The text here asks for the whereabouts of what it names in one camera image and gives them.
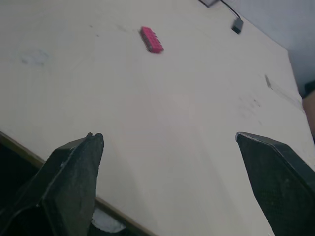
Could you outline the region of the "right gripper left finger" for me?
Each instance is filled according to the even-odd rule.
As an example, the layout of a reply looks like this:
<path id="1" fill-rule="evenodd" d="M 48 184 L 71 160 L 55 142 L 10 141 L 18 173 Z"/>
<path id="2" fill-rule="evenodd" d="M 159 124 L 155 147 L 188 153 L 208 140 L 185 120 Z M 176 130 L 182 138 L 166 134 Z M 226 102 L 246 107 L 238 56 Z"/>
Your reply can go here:
<path id="1" fill-rule="evenodd" d="M 0 234 L 88 235 L 103 149 L 100 133 L 55 149 L 33 178 L 1 201 Z"/>

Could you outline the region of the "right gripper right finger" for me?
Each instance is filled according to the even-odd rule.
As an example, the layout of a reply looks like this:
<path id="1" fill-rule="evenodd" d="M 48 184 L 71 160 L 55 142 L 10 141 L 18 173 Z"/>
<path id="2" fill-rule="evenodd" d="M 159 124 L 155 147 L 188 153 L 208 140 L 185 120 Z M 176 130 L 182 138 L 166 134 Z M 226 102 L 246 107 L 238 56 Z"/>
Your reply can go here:
<path id="1" fill-rule="evenodd" d="M 238 132 L 253 194 L 276 236 L 315 234 L 315 172 L 288 145 Z"/>

